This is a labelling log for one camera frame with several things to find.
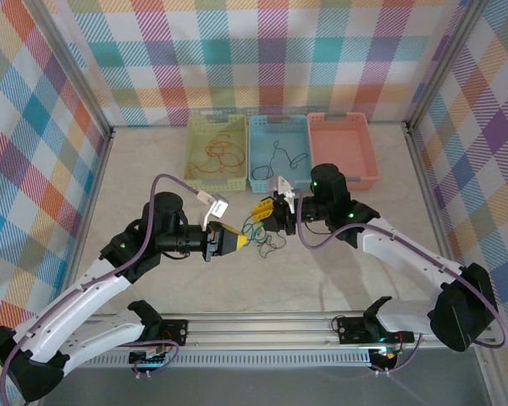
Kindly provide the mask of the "pink plastic basket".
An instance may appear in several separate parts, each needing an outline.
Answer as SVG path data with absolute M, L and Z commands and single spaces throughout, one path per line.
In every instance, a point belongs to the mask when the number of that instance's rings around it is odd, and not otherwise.
M 378 159 L 364 113 L 311 112 L 307 122 L 314 166 L 334 164 L 350 190 L 367 190 L 376 184 Z

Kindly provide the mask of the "blue plastic basket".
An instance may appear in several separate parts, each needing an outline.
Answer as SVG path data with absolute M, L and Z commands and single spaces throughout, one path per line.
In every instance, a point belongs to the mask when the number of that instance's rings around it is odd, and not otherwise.
M 308 190 L 312 153 L 306 116 L 252 115 L 248 124 L 251 190 L 268 192 L 268 180 L 279 175 L 293 188 Z

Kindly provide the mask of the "green plastic basket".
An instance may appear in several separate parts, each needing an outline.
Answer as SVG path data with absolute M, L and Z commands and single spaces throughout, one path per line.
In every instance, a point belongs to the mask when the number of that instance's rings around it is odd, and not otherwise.
M 206 192 L 242 191 L 247 168 L 245 115 L 189 117 L 183 178 L 190 187 Z

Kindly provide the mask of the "small controller board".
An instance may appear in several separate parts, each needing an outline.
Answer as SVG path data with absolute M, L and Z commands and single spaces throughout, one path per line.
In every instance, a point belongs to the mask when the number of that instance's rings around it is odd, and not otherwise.
M 394 368 L 401 350 L 402 347 L 395 344 L 387 344 L 371 349 L 369 351 L 371 363 L 379 368 Z
M 137 349 L 129 352 L 128 363 L 136 365 L 138 370 L 155 370 L 167 360 L 168 354 L 172 352 L 171 346 L 157 346 L 147 350 Z

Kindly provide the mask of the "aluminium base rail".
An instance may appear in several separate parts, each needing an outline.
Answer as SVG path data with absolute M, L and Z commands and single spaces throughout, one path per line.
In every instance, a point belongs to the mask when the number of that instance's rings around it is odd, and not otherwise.
M 155 310 L 124 310 L 117 315 L 94 315 L 66 339 L 61 348 L 74 350 L 89 337 L 101 341 L 90 357 L 95 357 L 123 344 L 124 340 L 140 341 L 146 350 L 150 340 L 171 339 L 183 350 L 310 350 L 324 348 L 379 348 L 384 343 L 341 344 L 330 322 L 338 315 L 359 317 L 360 312 L 268 312 L 268 313 L 199 313 L 160 314 Z M 147 337 L 135 338 L 149 324 Z M 417 327 L 391 327 L 389 330 L 408 331 L 418 338 Z M 405 343 L 405 348 L 413 343 Z

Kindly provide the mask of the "aluminium frame post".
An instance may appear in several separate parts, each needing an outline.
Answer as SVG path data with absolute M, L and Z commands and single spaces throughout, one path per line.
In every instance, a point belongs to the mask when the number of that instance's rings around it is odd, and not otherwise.
M 22 0 L 36 25 L 40 28 L 56 59 L 70 79 L 80 99 L 85 103 L 88 112 L 92 115 L 99 129 L 109 139 L 113 137 L 113 126 L 106 118 L 97 97 L 92 91 L 86 77 L 81 72 L 73 57 L 67 42 L 56 26 L 43 0 Z
M 403 119 L 403 124 L 411 134 L 427 114 L 436 94 L 488 4 L 489 0 L 459 0 L 456 11 L 447 25 L 447 30 L 442 35 L 406 117 Z

